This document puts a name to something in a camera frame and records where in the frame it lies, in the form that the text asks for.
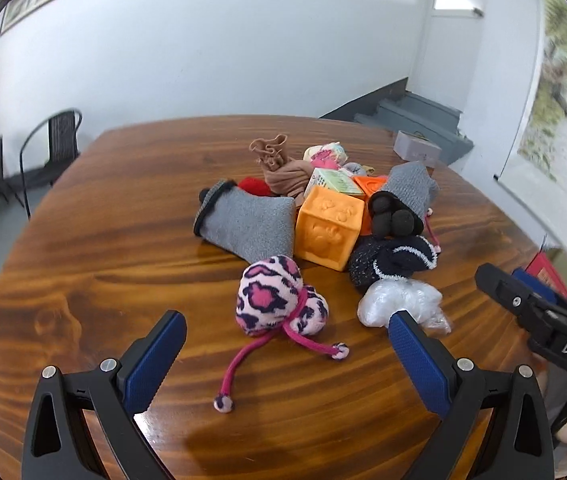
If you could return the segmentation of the clear plastic bag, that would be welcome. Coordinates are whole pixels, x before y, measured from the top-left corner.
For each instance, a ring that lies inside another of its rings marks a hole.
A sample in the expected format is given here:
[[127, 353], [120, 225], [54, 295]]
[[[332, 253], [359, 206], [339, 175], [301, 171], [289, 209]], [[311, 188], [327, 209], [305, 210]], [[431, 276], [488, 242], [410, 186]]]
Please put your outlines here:
[[412, 278], [382, 278], [373, 283], [357, 307], [357, 318], [366, 327], [387, 328], [399, 311], [408, 312], [425, 330], [450, 334], [451, 322], [442, 310], [442, 293]]

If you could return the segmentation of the grey sock with black balls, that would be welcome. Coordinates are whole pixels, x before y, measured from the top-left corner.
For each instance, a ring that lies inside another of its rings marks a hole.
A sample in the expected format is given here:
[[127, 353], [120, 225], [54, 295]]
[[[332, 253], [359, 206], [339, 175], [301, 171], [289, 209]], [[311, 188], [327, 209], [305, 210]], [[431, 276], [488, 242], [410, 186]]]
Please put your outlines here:
[[422, 162], [394, 166], [384, 185], [369, 198], [372, 235], [377, 240], [421, 235], [439, 189]]

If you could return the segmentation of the dark navy sock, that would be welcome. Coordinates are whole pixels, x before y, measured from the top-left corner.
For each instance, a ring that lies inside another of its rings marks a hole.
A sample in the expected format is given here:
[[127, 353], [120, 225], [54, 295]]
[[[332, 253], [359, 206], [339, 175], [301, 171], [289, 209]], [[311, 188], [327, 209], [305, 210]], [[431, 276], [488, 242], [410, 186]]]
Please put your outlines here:
[[361, 237], [347, 263], [354, 286], [365, 292], [384, 278], [411, 278], [413, 274], [434, 270], [437, 249], [423, 236], [407, 236], [391, 240]]

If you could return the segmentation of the dark orange toy cube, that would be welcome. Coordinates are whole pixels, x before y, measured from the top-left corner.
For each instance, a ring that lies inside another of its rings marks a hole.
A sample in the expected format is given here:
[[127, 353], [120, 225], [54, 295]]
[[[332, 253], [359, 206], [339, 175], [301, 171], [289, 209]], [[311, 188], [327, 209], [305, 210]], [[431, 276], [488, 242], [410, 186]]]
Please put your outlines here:
[[363, 222], [361, 222], [361, 236], [371, 235], [371, 216], [368, 208], [370, 197], [375, 194], [385, 182], [387, 176], [384, 177], [364, 177], [354, 176], [353, 181], [358, 185], [364, 193], [365, 210], [363, 215]]

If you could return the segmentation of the light orange toy cube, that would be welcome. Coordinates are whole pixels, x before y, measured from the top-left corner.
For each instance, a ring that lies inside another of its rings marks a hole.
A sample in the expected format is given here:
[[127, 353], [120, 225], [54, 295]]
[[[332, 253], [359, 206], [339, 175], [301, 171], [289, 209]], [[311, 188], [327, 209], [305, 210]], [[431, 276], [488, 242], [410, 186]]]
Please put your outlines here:
[[297, 214], [294, 256], [343, 271], [361, 234], [364, 209], [360, 198], [314, 186]]

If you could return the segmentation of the grey yellow sock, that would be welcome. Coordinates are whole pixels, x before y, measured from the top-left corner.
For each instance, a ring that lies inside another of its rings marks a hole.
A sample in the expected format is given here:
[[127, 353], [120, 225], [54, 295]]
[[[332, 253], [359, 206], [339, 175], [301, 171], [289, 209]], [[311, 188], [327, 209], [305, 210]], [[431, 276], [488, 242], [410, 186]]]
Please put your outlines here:
[[358, 162], [346, 162], [341, 169], [349, 176], [355, 177], [373, 177], [376, 174], [375, 168], [358, 164]]

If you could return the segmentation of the green white carton box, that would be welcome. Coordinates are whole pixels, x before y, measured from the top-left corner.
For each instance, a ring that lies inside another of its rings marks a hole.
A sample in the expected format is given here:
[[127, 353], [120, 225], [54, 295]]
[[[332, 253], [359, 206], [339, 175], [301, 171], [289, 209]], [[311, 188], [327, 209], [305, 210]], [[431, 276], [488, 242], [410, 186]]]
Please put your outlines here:
[[317, 186], [348, 196], [364, 196], [364, 191], [342, 170], [315, 168], [305, 188], [304, 197], [307, 198]]

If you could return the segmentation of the pink foam curler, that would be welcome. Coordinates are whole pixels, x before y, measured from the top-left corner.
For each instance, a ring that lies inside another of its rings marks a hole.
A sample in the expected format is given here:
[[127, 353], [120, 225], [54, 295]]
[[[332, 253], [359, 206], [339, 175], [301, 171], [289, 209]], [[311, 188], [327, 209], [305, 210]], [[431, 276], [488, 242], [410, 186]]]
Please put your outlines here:
[[339, 170], [341, 166], [332, 158], [327, 159], [313, 159], [312, 165], [314, 168]]

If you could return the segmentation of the pink leopard plush pouch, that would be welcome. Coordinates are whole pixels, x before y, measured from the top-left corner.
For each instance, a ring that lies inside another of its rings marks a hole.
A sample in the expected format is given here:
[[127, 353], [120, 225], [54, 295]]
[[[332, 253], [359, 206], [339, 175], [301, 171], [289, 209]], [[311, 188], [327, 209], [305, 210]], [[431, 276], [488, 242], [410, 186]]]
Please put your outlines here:
[[349, 356], [344, 342], [320, 344], [314, 337], [327, 325], [330, 310], [323, 295], [307, 284], [299, 266], [285, 255], [256, 261], [243, 271], [234, 318], [252, 341], [226, 368], [213, 405], [221, 414], [234, 408], [232, 384], [240, 364], [255, 350], [283, 334], [301, 347], [343, 361]]

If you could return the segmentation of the brown stocking bundle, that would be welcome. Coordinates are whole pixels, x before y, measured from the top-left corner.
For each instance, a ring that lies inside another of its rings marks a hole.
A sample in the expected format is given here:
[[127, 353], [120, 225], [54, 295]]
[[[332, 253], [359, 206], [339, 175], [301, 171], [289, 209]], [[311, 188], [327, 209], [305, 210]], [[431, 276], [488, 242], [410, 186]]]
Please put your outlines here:
[[315, 167], [311, 162], [294, 159], [288, 152], [288, 136], [255, 139], [248, 149], [257, 157], [266, 184], [274, 195], [300, 200]]

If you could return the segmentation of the grey knit pouch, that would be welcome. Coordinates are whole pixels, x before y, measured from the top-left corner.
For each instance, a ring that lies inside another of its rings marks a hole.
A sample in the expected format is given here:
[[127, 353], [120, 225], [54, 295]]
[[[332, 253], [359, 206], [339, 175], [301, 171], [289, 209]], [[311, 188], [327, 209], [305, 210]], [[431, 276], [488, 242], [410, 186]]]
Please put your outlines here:
[[293, 256], [297, 207], [290, 197], [245, 192], [233, 180], [220, 180], [198, 196], [193, 233], [248, 263]]

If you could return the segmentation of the red pompom ball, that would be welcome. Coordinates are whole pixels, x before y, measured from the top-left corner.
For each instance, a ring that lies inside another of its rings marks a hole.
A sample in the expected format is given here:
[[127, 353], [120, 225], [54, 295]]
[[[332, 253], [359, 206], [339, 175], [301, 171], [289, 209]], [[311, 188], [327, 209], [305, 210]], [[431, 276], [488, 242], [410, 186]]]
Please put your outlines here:
[[274, 197], [274, 193], [270, 190], [268, 184], [259, 178], [245, 177], [239, 181], [236, 186], [254, 196]]

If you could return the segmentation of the pink rimmed storage box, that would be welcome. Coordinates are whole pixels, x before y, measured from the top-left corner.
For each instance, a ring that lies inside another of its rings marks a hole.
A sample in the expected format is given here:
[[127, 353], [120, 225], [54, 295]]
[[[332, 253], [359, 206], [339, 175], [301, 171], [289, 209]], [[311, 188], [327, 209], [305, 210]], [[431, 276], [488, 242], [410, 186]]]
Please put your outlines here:
[[526, 272], [567, 298], [567, 252], [562, 248], [541, 249], [526, 267]]

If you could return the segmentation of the grey tin box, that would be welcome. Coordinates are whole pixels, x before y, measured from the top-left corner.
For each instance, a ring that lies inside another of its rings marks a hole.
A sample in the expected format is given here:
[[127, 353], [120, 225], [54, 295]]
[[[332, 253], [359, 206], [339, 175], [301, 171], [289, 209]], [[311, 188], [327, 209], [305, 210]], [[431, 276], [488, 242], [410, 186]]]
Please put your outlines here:
[[395, 154], [404, 162], [422, 162], [428, 168], [435, 168], [440, 161], [442, 149], [418, 133], [398, 130], [393, 145]]

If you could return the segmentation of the grey staircase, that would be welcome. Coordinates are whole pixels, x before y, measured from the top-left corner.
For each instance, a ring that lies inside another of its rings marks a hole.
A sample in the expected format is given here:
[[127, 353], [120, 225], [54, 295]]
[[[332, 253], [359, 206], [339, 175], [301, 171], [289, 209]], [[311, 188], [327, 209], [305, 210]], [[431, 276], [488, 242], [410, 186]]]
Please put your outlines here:
[[323, 118], [420, 134], [442, 150], [440, 160], [447, 166], [468, 155], [474, 144], [459, 130], [460, 110], [408, 91], [407, 82], [408, 78], [396, 80], [331, 110]]

